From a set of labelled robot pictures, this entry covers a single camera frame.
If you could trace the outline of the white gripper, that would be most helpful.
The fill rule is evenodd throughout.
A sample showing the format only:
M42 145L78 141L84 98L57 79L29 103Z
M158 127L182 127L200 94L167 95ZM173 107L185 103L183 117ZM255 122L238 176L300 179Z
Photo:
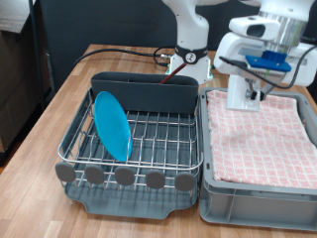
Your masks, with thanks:
M295 85L310 85L316 74L317 52L312 45L300 43L287 53L278 53L264 41L228 33L220 42L214 65L221 73L245 78L249 86L246 98L255 100L253 79L265 79L275 84L293 81ZM273 89L274 86L267 83L261 89L260 100L265 100Z

